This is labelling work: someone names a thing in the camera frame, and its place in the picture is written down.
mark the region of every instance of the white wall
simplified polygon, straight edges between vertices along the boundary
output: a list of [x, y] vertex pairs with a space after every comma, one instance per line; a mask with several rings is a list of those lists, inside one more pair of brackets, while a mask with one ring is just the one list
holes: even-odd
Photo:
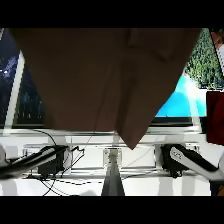
[[[6, 147], [17, 146], [17, 154], [21, 154], [24, 144], [30, 143], [47, 143], [47, 137], [1, 137], [0, 143]], [[167, 136], [147, 135], [142, 138], [141, 142], [161, 142], [166, 141]], [[200, 144], [200, 151], [202, 156], [217, 166], [219, 158], [221, 157], [224, 147], [208, 144], [205, 135], [176, 135], [172, 136], [173, 142], [197, 141]], [[73, 137], [72, 141], [77, 142], [77, 145], [86, 143], [89, 140], [88, 136]], [[67, 142], [71, 142], [71, 138], [67, 137]], [[89, 143], [112, 143], [112, 136], [92, 137]], [[147, 153], [147, 144], [140, 145], [133, 151], [129, 149], [123, 150], [122, 164], [127, 166], [137, 158], [135, 163], [131, 166], [152, 165], [153, 154], [149, 151]], [[75, 167], [102, 167], [103, 164], [103, 147], [88, 146], [86, 147], [86, 155], [77, 163]], [[76, 180], [77, 182], [86, 182], [86, 180]], [[47, 188], [37, 180], [8, 180], [0, 182], [0, 195], [43, 195]], [[202, 177], [183, 177], [172, 179], [169, 177], [147, 177], [147, 178], [130, 178], [123, 181], [126, 195], [210, 195], [209, 183]], [[81, 195], [100, 195], [103, 184], [94, 183], [82, 186], [70, 185], [65, 183], [55, 183], [56, 188], [66, 192], [67, 194], [81, 194]]]

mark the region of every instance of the forest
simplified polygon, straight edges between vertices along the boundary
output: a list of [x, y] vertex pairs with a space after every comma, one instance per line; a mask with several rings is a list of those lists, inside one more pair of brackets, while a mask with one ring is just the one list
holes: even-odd
[[196, 81], [198, 88], [222, 90], [224, 78], [210, 32], [204, 28], [192, 55], [186, 64], [185, 73]]

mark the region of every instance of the red cloth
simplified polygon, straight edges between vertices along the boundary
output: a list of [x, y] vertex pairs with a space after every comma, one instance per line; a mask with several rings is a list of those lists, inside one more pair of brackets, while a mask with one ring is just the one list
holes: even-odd
[[224, 93], [208, 91], [207, 101], [207, 141], [224, 145]]

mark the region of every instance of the brown cloth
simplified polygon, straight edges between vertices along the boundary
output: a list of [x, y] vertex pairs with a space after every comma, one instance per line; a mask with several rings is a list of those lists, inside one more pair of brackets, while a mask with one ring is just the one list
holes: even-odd
[[117, 130], [132, 149], [174, 91], [200, 30], [10, 29], [49, 128]]

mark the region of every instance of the screen displaying beach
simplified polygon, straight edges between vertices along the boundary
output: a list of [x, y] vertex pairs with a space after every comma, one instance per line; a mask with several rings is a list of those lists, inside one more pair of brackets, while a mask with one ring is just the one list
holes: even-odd
[[224, 78], [216, 49], [209, 30], [204, 28], [175, 91], [156, 117], [204, 117], [207, 90], [223, 89]]

